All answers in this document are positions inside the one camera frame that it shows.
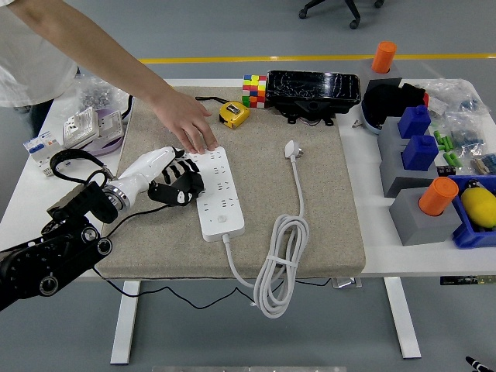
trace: blue block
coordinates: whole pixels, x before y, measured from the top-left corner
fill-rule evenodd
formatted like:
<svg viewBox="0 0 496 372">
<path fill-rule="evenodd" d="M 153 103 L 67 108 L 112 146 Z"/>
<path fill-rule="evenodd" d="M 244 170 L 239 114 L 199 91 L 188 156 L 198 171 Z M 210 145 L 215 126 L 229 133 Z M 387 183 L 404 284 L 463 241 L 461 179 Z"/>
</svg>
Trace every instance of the blue block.
<svg viewBox="0 0 496 372">
<path fill-rule="evenodd" d="M 403 168 L 410 171 L 427 171 L 438 154 L 433 136 L 412 136 L 401 154 Z"/>
<path fill-rule="evenodd" d="M 421 136 L 425 133 L 431 123 L 429 110 L 420 105 L 417 107 L 407 107 L 398 123 L 401 138 L 411 138 Z"/>
</svg>

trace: blue container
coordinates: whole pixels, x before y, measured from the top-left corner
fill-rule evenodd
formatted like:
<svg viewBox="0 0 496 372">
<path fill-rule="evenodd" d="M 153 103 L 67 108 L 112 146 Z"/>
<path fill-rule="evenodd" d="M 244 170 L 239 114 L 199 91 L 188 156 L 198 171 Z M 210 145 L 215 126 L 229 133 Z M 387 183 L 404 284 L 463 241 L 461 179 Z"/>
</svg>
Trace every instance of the blue container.
<svg viewBox="0 0 496 372">
<path fill-rule="evenodd" d="M 496 232 L 474 231 L 474 227 L 470 222 L 460 199 L 460 195 L 462 194 L 462 192 L 465 191 L 467 182 L 473 179 L 477 179 L 487 190 L 495 192 L 496 176 L 449 176 L 449 178 L 455 181 L 456 184 L 458 184 L 458 188 L 460 189 L 458 196 L 453 199 L 453 205 L 462 220 L 462 225 L 453 233 L 453 241 L 455 242 L 456 246 L 462 250 L 478 248 L 480 246 L 496 246 Z"/>
<path fill-rule="evenodd" d="M 398 123 L 401 138 L 411 138 L 414 135 L 421 136 L 425 133 L 430 123 L 429 110 L 424 105 L 407 107 Z"/>
<path fill-rule="evenodd" d="M 403 168 L 408 171 L 427 171 L 438 152 L 434 137 L 414 135 L 401 154 Z"/>
</svg>

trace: gray block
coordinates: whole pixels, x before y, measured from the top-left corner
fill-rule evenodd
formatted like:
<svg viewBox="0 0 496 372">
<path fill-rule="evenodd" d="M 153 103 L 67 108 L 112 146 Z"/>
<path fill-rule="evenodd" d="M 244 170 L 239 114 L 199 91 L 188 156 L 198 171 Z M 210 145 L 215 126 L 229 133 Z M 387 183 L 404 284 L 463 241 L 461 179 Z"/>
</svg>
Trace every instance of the gray block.
<svg viewBox="0 0 496 372">
<path fill-rule="evenodd" d="M 408 145 L 410 139 L 401 138 L 400 130 L 398 128 L 400 119 L 401 118 L 389 116 L 382 125 L 382 130 L 377 136 L 377 145 L 379 146 L 381 158 L 389 156 L 388 154 L 391 150 L 403 151 L 406 145 Z M 430 136 L 429 130 L 427 129 L 424 134 Z"/>
<path fill-rule="evenodd" d="M 358 77 L 360 78 L 360 91 L 362 99 L 365 93 L 370 89 L 377 87 L 380 84 L 394 85 L 398 87 L 401 83 L 401 75 L 399 69 L 394 62 L 387 74 L 378 74 L 372 70 L 372 58 L 361 60 Z"/>
<path fill-rule="evenodd" d="M 401 190 L 389 212 L 396 231 L 404 246 L 444 242 L 461 225 L 453 204 L 449 204 L 441 215 L 426 215 L 419 206 L 419 199 L 428 188 Z"/>
<path fill-rule="evenodd" d="M 379 171 L 381 173 L 382 190 L 385 198 L 396 198 L 405 188 L 423 188 L 429 186 L 437 176 L 434 162 L 428 170 L 406 170 L 401 158 L 402 150 L 391 149 L 383 157 Z"/>
</svg>

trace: power strip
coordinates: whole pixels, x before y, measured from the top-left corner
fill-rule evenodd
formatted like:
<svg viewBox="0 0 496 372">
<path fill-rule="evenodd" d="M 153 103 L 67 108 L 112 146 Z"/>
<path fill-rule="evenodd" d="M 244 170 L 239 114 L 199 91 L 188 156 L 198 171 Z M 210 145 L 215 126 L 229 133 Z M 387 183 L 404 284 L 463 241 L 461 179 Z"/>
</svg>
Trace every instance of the power strip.
<svg viewBox="0 0 496 372">
<path fill-rule="evenodd" d="M 205 190 L 196 199 L 201 233 L 207 242 L 231 238 L 245 232 L 245 220 L 234 180 L 227 160 L 226 150 L 217 147 L 203 155 L 190 155 L 200 170 Z"/>
</svg>

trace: human arm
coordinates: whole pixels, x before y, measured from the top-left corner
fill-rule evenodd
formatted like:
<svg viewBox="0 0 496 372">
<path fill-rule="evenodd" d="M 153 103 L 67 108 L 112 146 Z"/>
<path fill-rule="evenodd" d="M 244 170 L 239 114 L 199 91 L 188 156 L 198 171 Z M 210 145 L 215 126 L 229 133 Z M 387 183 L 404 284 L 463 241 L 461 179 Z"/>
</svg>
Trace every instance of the human arm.
<svg viewBox="0 0 496 372">
<path fill-rule="evenodd" d="M 209 150 L 218 146 L 202 104 L 175 91 L 77 9 L 62 0 L 15 0 L 7 7 L 76 63 L 146 102 L 187 151 L 204 153 L 204 142 Z"/>
</svg>

